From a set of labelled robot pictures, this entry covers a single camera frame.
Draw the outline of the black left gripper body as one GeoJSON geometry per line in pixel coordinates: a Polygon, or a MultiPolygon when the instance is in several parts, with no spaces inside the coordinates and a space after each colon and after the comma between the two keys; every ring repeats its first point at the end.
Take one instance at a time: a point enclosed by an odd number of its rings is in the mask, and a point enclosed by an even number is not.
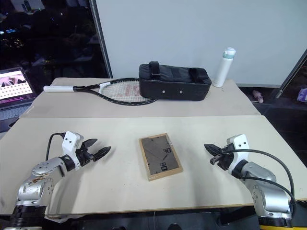
{"type": "Polygon", "coordinates": [[[87,150],[88,148],[81,147],[80,149],[77,149],[75,152],[81,167],[87,165],[93,159],[93,155],[88,153],[87,150]]]}

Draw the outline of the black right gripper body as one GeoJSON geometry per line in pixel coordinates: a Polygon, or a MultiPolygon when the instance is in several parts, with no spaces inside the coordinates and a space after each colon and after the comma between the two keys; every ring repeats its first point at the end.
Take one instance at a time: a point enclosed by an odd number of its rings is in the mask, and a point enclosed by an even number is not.
{"type": "Polygon", "coordinates": [[[222,158],[218,161],[218,166],[225,171],[229,169],[230,164],[233,162],[234,154],[233,153],[223,154],[223,152],[230,150],[234,150],[234,148],[219,149],[219,153],[222,154],[222,158]]]}

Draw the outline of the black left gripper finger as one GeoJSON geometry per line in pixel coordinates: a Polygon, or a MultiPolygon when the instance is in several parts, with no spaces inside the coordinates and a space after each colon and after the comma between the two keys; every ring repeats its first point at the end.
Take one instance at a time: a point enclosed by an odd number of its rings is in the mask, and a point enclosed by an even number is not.
{"type": "Polygon", "coordinates": [[[111,146],[103,147],[97,153],[93,154],[92,160],[93,161],[98,161],[99,159],[101,159],[102,157],[107,155],[110,150],[111,150],[111,146]]]}
{"type": "Polygon", "coordinates": [[[97,142],[96,138],[91,138],[91,139],[84,141],[81,144],[81,152],[86,153],[88,151],[88,148],[94,145],[96,142],[97,142]]]}

